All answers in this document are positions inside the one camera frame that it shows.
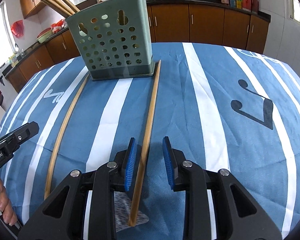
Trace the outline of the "person left hand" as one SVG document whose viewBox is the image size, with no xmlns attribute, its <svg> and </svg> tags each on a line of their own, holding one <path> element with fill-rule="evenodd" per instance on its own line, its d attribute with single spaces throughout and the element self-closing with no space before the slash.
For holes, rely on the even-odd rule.
<svg viewBox="0 0 300 240">
<path fill-rule="evenodd" d="M 4 187 L 1 179 L 0 179 L 0 212 L 2 213 L 5 224 L 9 224 L 9 226 L 13 226 L 17 222 L 18 220 L 17 215 L 13 210 L 12 203 L 8 198 L 6 188 Z"/>
</svg>

